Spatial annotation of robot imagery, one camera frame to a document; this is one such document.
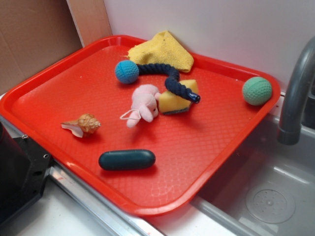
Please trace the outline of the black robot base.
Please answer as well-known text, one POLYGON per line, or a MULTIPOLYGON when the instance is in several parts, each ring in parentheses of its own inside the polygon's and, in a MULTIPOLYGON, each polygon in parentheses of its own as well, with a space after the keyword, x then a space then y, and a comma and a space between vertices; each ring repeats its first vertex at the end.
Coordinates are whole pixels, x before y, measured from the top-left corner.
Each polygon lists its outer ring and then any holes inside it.
POLYGON ((42 197, 51 162, 51 154, 32 138, 13 138, 0 125, 1 227, 42 197))

